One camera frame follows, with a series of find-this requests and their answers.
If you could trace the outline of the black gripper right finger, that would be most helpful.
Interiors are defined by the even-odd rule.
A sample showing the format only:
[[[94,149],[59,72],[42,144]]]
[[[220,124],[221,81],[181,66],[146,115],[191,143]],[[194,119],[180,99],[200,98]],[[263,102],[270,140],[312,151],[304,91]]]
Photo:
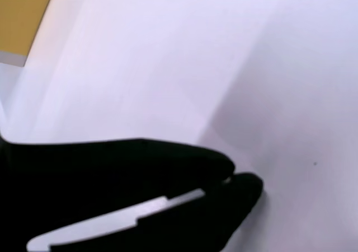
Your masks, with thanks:
[[[133,228],[50,250],[221,251],[262,192],[259,176],[235,174],[201,198],[138,219]]]

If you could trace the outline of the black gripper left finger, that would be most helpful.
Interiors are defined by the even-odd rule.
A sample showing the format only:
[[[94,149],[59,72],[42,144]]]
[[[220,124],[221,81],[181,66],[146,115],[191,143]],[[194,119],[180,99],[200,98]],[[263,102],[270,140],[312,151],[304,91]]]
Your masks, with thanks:
[[[174,198],[234,173],[223,153],[152,139],[72,144],[1,140],[1,250],[147,200]]]

